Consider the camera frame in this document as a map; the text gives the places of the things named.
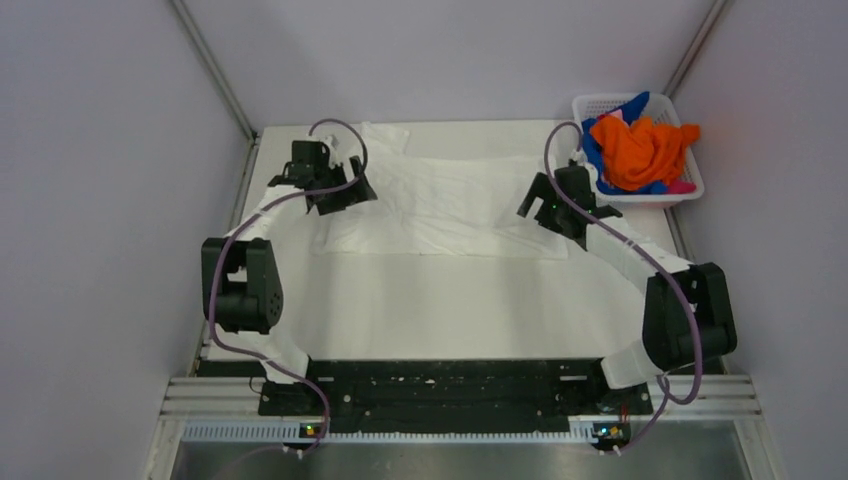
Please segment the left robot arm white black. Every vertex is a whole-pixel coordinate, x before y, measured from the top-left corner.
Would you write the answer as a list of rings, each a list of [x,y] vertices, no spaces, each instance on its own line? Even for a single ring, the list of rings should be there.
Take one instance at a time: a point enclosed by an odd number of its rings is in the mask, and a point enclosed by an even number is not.
[[[202,299],[212,343],[227,353],[255,360],[268,379],[285,383],[283,401],[297,413],[319,404],[320,386],[307,377],[310,356],[272,339],[285,295],[271,230],[288,213],[338,213],[373,200],[366,169],[369,150],[362,138],[346,164],[329,137],[310,136],[291,144],[290,157],[268,181],[259,204],[222,237],[201,246]]]

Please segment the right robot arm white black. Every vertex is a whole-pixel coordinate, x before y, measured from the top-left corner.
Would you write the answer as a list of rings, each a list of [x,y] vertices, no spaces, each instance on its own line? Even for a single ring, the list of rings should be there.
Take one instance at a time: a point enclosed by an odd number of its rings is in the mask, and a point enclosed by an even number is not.
[[[586,385],[589,404],[612,412],[627,388],[683,367],[703,371],[707,361],[733,352],[738,337],[724,271],[664,250],[619,210],[598,205],[589,183],[577,164],[538,173],[517,213],[527,216],[539,201],[534,219],[542,228],[605,261],[644,297],[639,337],[596,361]]]

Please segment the white t shirt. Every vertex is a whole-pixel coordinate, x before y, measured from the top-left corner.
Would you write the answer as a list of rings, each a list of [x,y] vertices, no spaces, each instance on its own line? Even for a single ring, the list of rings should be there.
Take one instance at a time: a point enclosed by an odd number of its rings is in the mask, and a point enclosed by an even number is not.
[[[415,157],[405,129],[365,122],[360,133],[377,198],[321,221],[314,254],[568,258],[565,240],[517,213],[541,157]]]

